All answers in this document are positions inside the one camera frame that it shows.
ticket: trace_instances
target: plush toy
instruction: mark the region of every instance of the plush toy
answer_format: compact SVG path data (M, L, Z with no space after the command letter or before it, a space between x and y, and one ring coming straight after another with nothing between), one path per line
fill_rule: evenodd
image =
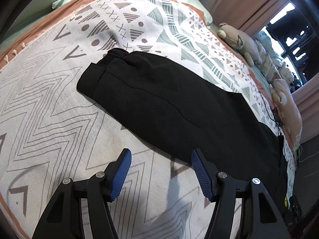
M233 49L238 50L250 67L254 66L254 62L257 65L262 63L258 49L250 36L226 23L221 23L219 27L220 30L217 32L217 35L225 40Z

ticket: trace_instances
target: mint green pillow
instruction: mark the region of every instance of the mint green pillow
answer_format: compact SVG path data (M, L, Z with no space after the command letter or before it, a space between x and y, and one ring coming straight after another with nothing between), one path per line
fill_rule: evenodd
M201 2L199 0L176 0L179 3L188 3L192 6L194 6L195 8L197 8L198 10L202 11L204 13L204 18L205 18L205 22L206 22L206 26L209 27L212 23L213 23L213 18L211 16L211 14L209 13L209 11L206 10L206 8L204 7L204 5L201 4Z

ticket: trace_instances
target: metal screw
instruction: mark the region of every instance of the metal screw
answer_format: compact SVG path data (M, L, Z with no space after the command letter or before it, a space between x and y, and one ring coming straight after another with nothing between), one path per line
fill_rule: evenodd
M258 178L253 178L253 183L260 184L260 180Z
M219 173L218 173L218 176L221 177L221 178L223 178L223 179L225 179L225 178L227 177L227 173L225 173L225 172L219 172Z
M95 176L98 177L98 178L102 178L102 177L104 177L104 175L105 175L104 172L97 172L97 173L95 174Z
M71 182L71 179L70 178L65 178L63 179L63 184L69 184Z

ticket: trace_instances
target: bed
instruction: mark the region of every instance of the bed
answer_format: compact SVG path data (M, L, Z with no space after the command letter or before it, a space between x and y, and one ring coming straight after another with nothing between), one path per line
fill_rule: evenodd
M203 196L192 168L136 137L79 94L76 83L111 48L154 53L242 93L255 117L283 134L268 114L267 80L211 30L201 11L175 0L73 0L2 51L1 58L8 56L0 63L0 209L20 238L32 237L63 178L86 179L123 148L132 151L132 165L110 204L119 237L204 237L214 203ZM289 198L295 169L286 140L284 154ZM240 206L238 199L231 238ZM90 238L85 201L82 208Z

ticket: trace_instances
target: black cable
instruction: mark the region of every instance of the black cable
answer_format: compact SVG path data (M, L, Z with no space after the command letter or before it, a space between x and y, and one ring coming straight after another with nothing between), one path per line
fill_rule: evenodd
M272 117L270 117L270 114L269 114L269 112L268 112L268 109L267 109L266 102L265 102L265 100L264 100L263 94L262 94L260 91L258 91L258 92L260 93L261 98L262 98L262 100L263 100L263 102L264 102L264 105L265 105L265 108L266 108L266 111L267 111L267 113L268 113L269 118L270 118L272 121L274 121L274 122L276 123L276 125L278 126L277 121L275 121L274 119L272 119Z

